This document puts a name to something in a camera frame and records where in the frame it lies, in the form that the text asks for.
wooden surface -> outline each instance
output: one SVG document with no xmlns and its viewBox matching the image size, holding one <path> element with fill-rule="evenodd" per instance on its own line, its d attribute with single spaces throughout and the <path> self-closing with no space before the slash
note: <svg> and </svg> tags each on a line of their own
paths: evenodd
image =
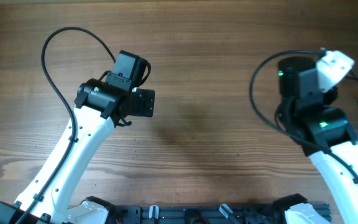
<svg viewBox="0 0 358 224">
<path fill-rule="evenodd" d="M 40 66 L 45 39 L 65 26 L 89 29 L 117 56 L 146 58 L 156 91 L 153 118 L 129 118 L 97 153 L 71 204 L 94 195 L 117 205 L 272 202 L 301 193 L 332 205 L 299 146 L 251 110 L 255 67 L 289 49 L 340 49 L 356 60 L 358 1 L 117 2 L 0 6 L 0 200 L 13 202 L 35 177 L 68 121 Z M 63 95 L 112 68 L 92 37 L 56 36 L 47 67 Z M 279 101 L 274 61 L 260 73 L 257 103 Z M 343 81 L 336 105 L 358 132 L 358 84 Z"/>
</svg>

green light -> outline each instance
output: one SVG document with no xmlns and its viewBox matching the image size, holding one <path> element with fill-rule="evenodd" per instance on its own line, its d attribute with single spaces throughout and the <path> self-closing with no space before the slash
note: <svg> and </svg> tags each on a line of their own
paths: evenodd
<svg viewBox="0 0 358 224">
<path fill-rule="evenodd" d="M 322 122 L 320 122 L 320 127 L 326 127 L 326 126 L 328 126 L 328 123 L 327 122 L 325 122 L 325 121 L 322 121 Z"/>
</svg>

wood grain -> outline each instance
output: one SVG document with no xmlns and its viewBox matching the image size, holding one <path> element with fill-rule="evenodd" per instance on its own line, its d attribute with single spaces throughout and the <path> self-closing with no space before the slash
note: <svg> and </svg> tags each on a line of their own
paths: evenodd
<svg viewBox="0 0 358 224">
<path fill-rule="evenodd" d="M 44 78 L 40 52 L 53 31 L 94 32 L 117 55 L 146 58 L 153 118 L 130 118 L 94 155 L 72 205 L 94 195 L 118 205 L 271 202 L 301 193 L 332 205 L 300 147 L 251 110 L 250 75 L 275 52 L 340 49 L 356 59 L 358 1 L 195 1 L 0 6 L 0 200 L 13 202 L 39 171 L 68 121 Z M 113 64 L 92 37 L 70 31 L 47 49 L 47 67 L 73 102 L 79 84 Z M 255 86 L 261 110 L 279 95 L 275 62 Z M 358 84 L 343 81 L 336 105 L 358 132 Z"/>
</svg>

green led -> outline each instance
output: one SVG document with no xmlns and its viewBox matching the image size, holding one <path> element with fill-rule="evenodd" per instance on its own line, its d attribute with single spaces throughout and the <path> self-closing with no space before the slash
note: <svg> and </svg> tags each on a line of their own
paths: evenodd
<svg viewBox="0 0 358 224">
<path fill-rule="evenodd" d="M 326 127 L 326 126 L 328 126 L 328 123 L 327 122 L 325 122 L 325 121 L 322 121 L 322 122 L 320 122 L 320 127 Z"/>
</svg>

tabletop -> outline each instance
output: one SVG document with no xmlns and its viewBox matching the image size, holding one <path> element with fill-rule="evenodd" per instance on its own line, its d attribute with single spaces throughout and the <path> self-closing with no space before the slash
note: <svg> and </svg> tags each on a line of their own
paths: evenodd
<svg viewBox="0 0 358 224">
<path fill-rule="evenodd" d="M 38 173 L 68 122 L 40 65 L 45 39 L 77 26 L 152 65 L 152 118 L 128 117 L 101 145 L 70 205 L 96 196 L 116 205 L 270 203 L 300 193 L 329 203 L 323 178 L 300 146 L 266 126 L 249 103 L 249 80 L 268 56 L 338 49 L 355 59 L 358 1 L 133 1 L 0 5 L 0 200 L 12 203 Z M 270 119 L 280 101 L 277 62 L 255 83 Z M 113 68 L 78 31 L 47 48 L 49 73 L 73 106 L 79 85 Z M 335 105 L 358 133 L 358 83 L 339 84 Z"/>
</svg>

